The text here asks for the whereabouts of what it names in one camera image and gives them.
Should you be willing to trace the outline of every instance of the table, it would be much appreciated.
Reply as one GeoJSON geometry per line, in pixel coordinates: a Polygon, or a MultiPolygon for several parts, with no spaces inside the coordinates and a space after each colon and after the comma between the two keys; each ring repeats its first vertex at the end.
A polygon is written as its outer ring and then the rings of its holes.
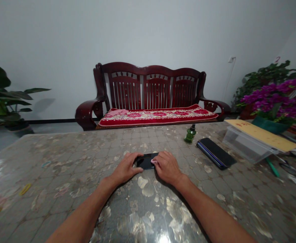
{"type": "MultiPolygon", "coordinates": [[[[167,150],[192,182],[259,242],[296,240],[296,185],[252,165],[221,143],[227,123],[27,135],[0,152],[0,242],[44,242],[110,175],[127,152],[167,150]],[[238,161],[220,171],[195,146],[209,137],[238,161]],[[24,194],[19,192],[31,183],[24,194]]],[[[104,207],[92,242],[207,242],[185,200],[146,170],[120,186],[104,207]]]]}

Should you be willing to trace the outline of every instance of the plastic storage box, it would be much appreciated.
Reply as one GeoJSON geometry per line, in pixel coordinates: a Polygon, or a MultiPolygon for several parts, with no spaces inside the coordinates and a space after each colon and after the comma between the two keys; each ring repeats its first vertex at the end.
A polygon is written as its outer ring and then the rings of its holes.
{"type": "Polygon", "coordinates": [[[252,164],[265,159],[271,154],[279,153],[279,150],[258,141],[235,127],[229,126],[227,129],[227,133],[222,142],[252,164]]]}

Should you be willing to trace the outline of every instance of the yellow envelope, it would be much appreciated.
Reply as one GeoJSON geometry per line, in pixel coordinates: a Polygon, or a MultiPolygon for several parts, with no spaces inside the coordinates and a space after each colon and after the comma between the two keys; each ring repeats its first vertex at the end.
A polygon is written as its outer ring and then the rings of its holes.
{"type": "Polygon", "coordinates": [[[235,128],[282,152],[296,149],[296,143],[275,135],[244,120],[225,120],[235,128]]]}

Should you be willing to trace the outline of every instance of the hand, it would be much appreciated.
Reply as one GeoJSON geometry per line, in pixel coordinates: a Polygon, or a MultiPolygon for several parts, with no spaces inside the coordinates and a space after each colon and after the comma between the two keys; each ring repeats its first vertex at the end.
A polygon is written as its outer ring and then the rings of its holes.
{"type": "Polygon", "coordinates": [[[170,152],[159,152],[153,161],[157,161],[154,165],[159,177],[173,186],[176,186],[184,175],[179,170],[177,160],[170,152]]]}
{"type": "Polygon", "coordinates": [[[138,156],[143,156],[141,153],[127,153],[117,168],[114,170],[112,175],[110,176],[117,185],[120,185],[130,178],[132,178],[135,174],[143,172],[143,168],[133,168],[133,164],[135,158],[138,156]]]}

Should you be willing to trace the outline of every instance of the wall socket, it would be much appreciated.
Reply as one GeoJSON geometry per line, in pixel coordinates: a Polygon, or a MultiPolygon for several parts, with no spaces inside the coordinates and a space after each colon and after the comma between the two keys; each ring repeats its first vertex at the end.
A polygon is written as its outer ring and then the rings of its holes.
{"type": "Polygon", "coordinates": [[[234,60],[234,59],[236,59],[236,57],[234,57],[234,56],[230,56],[230,58],[229,58],[229,61],[228,61],[228,62],[229,62],[229,63],[233,63],[233,60],[234,60]]]}

